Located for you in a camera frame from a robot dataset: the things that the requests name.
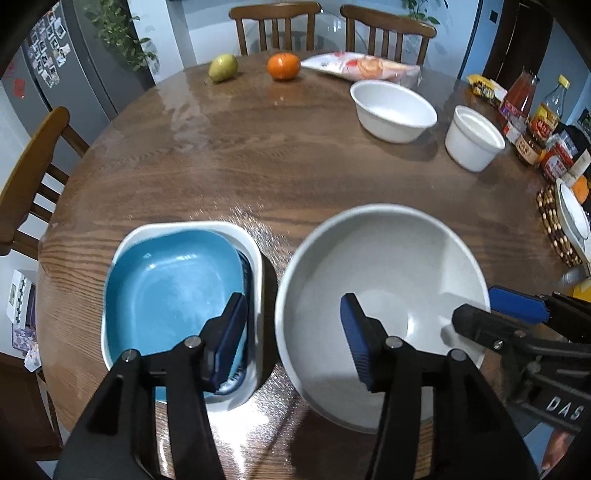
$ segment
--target sauce bottle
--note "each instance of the sauce bottle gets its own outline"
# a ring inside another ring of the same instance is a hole
[[[502,127],[510,116],[527,118],[540,79],[524,68],[503,99],[497,118]]]
[[[564,97],[570,82],[561,75],[558,86],[542,101],[535,114],[531,117],[529,130],[538,142],[545,143],[558,126],[564,112]]]

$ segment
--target chair back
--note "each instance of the chair back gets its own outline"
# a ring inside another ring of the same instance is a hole
[[[60,198],[57,192],[42,184],[46,173],[64,185],[68,181],[68,175],[51,164],[58,139],[63,137],[80,157],[88,150],[69,122],[70,112],[62,106],[47,115],[10,174],[0,194],[0,255],[8,255],[15,249],[37,260],[37,239],[18,228],[29,213],[47,223],[51,220],[51,212],[34,200],[37,193],[53,203]]]
[[[246,49],[246,36],[244,34],[244,24],[242,20],[258,20],[259,22],[259,41],[261,51],[267,51],[267,33],[265,32],[265,20],[271,20],[272,48],[279,49],[279,25],[278,20],[285,21],[285,50],[292,50],[291,43],[291,19],[300,15],[308,15],[308,26],[306,28],[306,50],[314,50],[314,22],[316,14],[320,13],[322,7],[317,2],[296,2],[289,4],[263,4],[263,5],[245,5],[243,7],[234,7],[230,10],[230,18],[236,21],[236,30],[238,31],[238,43],[240,44],[240,54],[248,55]]]
[[[345,41],[347,51],[355,51],[356,20],[369,27],[368,55],[375,55],[375,31],[376,28],[380,28],[383,31],[380,56],[387,59],[390,31],[395,31],[397,37],[394,60],[398,62],[402,61],[402,41],[404,35],[421,35],[423,37],[421,48],[418,51],[417,65],[422,65],[425,62],[429,40],[437,35],[437,30],[432,25],[372,8],[358,7],[357,5],[342,5],[340,7],[340,14],[347,20],[347,36]]]

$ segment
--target jar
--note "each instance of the jar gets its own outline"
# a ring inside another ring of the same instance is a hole
[[[515,148],[520,159],[530,166],[536,166],[541,160],[540,157],[544,155],[544,147],[528,131],[519,136]]]

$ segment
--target person's hand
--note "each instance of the person's hand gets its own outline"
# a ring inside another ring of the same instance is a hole
[[[569,449],[570,435],[566,432],[555,430],[550,435],[550,441],[546,447],[544,459],[542,460],[542,470],[554,468],[555,465]]]

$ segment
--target white bowl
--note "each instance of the white bowl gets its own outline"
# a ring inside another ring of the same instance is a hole
[[[351,97],[363,127],[391,143],[410,143],[437,123],[437,112],[418,93],[383,80],[361,80]]]
[[[505,139],[484,116],[460,105],[453,114],[445,147],[459,165],[480,172],[505,148]]]
[[[454,309],[490,310],[484,276],[462,240],[439,220],[402,205],[365,205],[320,225],[296,250],[277,293],[275,332],[281,360],[300,395],[325,418],[375,432],[383,394],[359,381],[340,322],[341,297],[389,335],[446,354],[461,348],[480,367],[483,347],[451,325]],[[423,389],[421,418],[433,415]]]

